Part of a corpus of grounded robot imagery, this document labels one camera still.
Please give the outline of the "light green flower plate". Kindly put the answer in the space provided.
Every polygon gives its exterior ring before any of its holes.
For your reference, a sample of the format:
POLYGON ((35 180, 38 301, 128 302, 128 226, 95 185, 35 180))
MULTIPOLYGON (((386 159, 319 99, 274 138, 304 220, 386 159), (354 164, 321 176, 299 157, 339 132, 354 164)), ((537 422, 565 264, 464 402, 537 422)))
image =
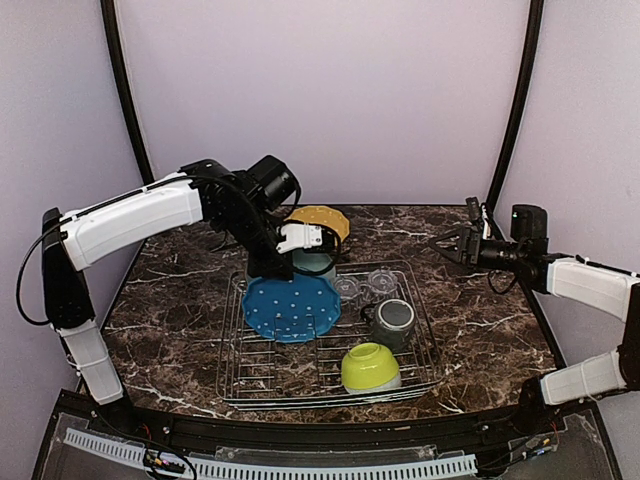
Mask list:
POLYGON ((331 263, 332 257, 327 253, 312 253, 298 249, 293 251, 292 261, 301 270, 316 272, 326 268, 331 263))

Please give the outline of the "blue dotted plate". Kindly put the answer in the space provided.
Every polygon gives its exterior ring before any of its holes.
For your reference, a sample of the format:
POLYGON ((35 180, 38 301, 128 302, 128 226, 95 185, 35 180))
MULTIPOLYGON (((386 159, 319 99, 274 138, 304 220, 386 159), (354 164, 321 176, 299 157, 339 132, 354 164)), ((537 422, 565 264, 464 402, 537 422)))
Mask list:
POLYGON ((324 277, 257 278, 242 299, 246 323, 279 343, 305 343, 328 333, 341 317, 341 298, 324 277))

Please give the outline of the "yellow dotted plate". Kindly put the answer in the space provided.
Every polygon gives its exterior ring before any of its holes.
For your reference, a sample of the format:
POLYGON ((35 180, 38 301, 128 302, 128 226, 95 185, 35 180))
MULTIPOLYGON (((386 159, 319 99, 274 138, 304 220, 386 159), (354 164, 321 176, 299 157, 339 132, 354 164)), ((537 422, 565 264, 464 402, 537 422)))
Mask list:
POLYGON ((296 208, 287 217, 287 220, 326 226, 336 232, 341 241, 344 241, 350 234, 348 218, 340 210, 326 205, 307 205, 296 208))

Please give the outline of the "grey mug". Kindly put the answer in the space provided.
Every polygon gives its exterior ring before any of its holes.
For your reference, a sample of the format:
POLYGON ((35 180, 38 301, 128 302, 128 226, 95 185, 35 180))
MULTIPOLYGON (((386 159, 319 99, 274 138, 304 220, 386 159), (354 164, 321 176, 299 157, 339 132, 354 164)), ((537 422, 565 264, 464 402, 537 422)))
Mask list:
POLYGON ((360 309, 361 319, 370 328, 370 339, 392 353, 403 352, 410 344, 416 325, 413 307, 401 299, 370 303, 360 309))

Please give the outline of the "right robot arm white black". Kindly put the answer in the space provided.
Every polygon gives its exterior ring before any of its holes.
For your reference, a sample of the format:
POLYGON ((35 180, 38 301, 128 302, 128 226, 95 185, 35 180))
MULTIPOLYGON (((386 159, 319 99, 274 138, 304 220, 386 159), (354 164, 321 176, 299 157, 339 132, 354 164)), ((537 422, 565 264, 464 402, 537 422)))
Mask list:
POLYGON ((466 200, 470 223, 429 240, 429 247, 469 268, 507 271, 530 289, 570 299, 605 312, 625 324, 621 344, 532 380, 522 400, 544 407, 618 391, 639 389, 639 274, 593 262, 586 257, 548 251, 546 210, 512 207, 509 241, 495 239, 489 208, 466 200))

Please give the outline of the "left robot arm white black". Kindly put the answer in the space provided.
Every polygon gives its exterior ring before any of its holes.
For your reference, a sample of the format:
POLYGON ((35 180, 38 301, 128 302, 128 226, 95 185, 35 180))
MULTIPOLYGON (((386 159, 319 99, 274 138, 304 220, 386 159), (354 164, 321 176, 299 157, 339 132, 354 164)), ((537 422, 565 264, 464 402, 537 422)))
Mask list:
POLYGON ((272 213, 301 187, 291 170, 268 155, 247 170, 212 159, 181 167, 163 179, 102 203, 42 220, 40 248, 45 319, 58 333, 91 398, 121 401, 124 386, 110 358, 84 272, 102 258, 159 233, 198 222, 229 233, 249 254, 253 274, 289 279, 294 269, 277 250, 282 236, 272 213))

